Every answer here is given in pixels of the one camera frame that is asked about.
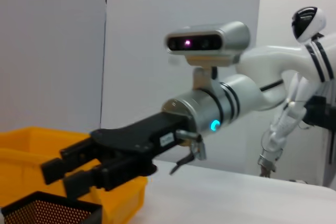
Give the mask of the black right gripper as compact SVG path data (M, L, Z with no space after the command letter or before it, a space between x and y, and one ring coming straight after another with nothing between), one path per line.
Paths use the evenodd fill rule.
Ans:
M179 145L182 141L176 137L176 131L188 129L188 117L160 112L118 129L95 130L90 133L90 137L110 151L155 157ZM125 156L66 177L64 188L68 198L77 199L87 194L91 187L110 191L139 176L147 177L156 171L157 167L150 158Z

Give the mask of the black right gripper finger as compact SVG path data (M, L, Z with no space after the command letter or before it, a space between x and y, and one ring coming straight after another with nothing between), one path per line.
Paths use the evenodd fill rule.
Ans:
M98 145L93 139L85 139L60 150L61 158L51 159L41 164L46 185L63 179L66 173L97 159L100 162L111 157L111 152Z

